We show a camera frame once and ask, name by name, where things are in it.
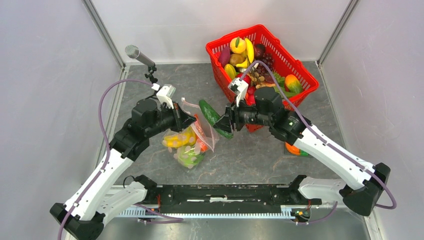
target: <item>bag of vegetables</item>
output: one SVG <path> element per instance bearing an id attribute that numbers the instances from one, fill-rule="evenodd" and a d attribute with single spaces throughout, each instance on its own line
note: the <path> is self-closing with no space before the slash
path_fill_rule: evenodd
<path id="1" fill-rule="evenodd" d="M 181 102 L 181 109 L 196 117 L 197 121 L 183 132 L 168 130 L 162 144 L 173 153 L 174 159 L 191 169 L 203 160 L 206 151 L 214 151 L 219 135 L 205 119 L 198 105 L 187 102 L 184 97 Z"/>

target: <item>red basket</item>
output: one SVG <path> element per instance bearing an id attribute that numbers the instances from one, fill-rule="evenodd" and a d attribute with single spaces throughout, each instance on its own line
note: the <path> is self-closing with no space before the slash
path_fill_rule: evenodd
<path id="1" fill-rule="evenodd" d="M 287 50 L 280 44 L 280 40 L 268 31 L 263 25 L 255 25 L 249 28 L 241 29 L 221 37 L 218 40 L 211 41 L 206 44 L 206 51 L 210 56 L 212 64 L 213 75 L 215 81 L 221 87 L 222 91 L 230 102 L 234 101 L 235 94 L 228 88 L 231 79 L 224 71 L 224 68 L 218 62 L 221 51 L 230 44 L 233 38 L 241 37 L 248 38 L 255 44 L 263 44 L 266 47 L 266 53 L 272 53 L 274 62 L 274 71 L 281 76 L 293 74 L 299 79 L 303 87 L 303 92 L 296 96 L 290 97 L 289 100 L 297 107 L 301 102 L 313 91 L 315 91 L 320 84 L 317 80 L 304 68 L 301 61 L 296 60 L 290 55 Z M 285 108 L 293 110 L 286 101 L 283 101 Z M 262 126 L 246 124 L 249 132 L 254 132 Z"/>

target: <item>banana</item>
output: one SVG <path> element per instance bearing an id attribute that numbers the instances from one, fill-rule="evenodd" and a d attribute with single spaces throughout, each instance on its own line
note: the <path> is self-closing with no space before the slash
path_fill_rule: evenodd
<path id="1" fill-rule="evenodd" d="M 247 37 L 244 38 L 244 41 L 246 42 L 247 58 L 249 59 L 250 63 L 253 63 L 255 58 L 255 49 L 253 47 L 253 44 Z"/>
<path id="2" fill-rule="evenodd" d="M 188 127 L 184 132 L 165 136 L 163 138 L 162 144 L 170 148 L 179 148 L 185 145 L 194 145 L 196 143 L 196 134 L 193 131 L 192 127 Z"/>
<path id="3" fill-rule="evenodd" d="M 246 60 L 244 60 L 244 62 L 236 64 L 235 65 L 237 68 L 242 68 L 242 69 L 246 69 L 249 66 L 248 63 L 248 57 L 246 58 Z"/>

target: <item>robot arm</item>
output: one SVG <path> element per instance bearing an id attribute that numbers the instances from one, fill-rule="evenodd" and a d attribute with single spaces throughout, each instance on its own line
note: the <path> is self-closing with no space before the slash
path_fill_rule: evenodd
<path id="1" fill-rule="evenodd" d="M 284 108 L 279 93 L 272 87 L 259 88 L 254 93 L 255 105 L 248 106 L 244 100 L 247 83 L 235 78 L 228 86 L 236 93 L 235 103 L 225 108 L 225 114 L 213 126 L 227 132 L 240 131 L 245 124 L 268 126 L 270 133 L 280 141 L 287 142 L 312 156 L 333 170 L 341 179 L 320 180 L 305 178 L 299 192 L 307 199 L 320 198 L 340 201 L 352 211 L 369 216 L 383 192 L 382 186 L 364 169 L 349 161 L 344 155 L 355 159 L 366 170 L 387 182 L 390 168 L 383 163 L 373 165 L 347 151 L 306 119 L 308 128 L 298 114 Z M 319 134 L 325 140 L 318 139 Z"/>
<path id="2" fill-rule="evenodd" d="M 172 101 L 175 91 L 172 85 L 165 84 L 159 89 L 159 85 L 154 84 L 152 89 L 157 91 L 160 110 L 153 99 L 140 100 L 132 109 L 131 118 L 110 142 L 111 151 L 106 167 L 102 169 L 106 161 L 105 155 L 87 181 L 70 199 L 64 204 L 56 203 L 50 209 L 50 213 L 59 223 L 62 223 L 65 215 L 71 211 L 64 228 L 75 238 L 96 239 L 111 219 L 131 205 L 143 201 L 148 187 L 137 179 L 112 197 L 105 199 L 105 195 L 118 177 L 149 146 L 151 137 L 167 129 L 181 132 L 196 121 L 193 116 L 182 111 L 178 103 Z M 76 203 L 77 198 L 97 175 L 96 181 Z"/>

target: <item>apple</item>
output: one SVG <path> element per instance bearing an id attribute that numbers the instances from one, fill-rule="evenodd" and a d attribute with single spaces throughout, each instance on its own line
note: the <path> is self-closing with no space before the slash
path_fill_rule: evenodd
<path id="1" fill-rule="evenodd" d="M 235 76 L 236 78 L 240 78 L 241 76 L 243 75 L 243 73 L 239 73 L 239 74 L 237 74 L 237 76 Z M 250 86 L 250 84 L 251 84 L 251 77 L 249 77 L 247 74 L 246 74 L 246 76 L 244 76 L 244 78 L 242 79 L 243 81 L 245 81 L 247 84 L 249 84 L 249 86 Z"/>

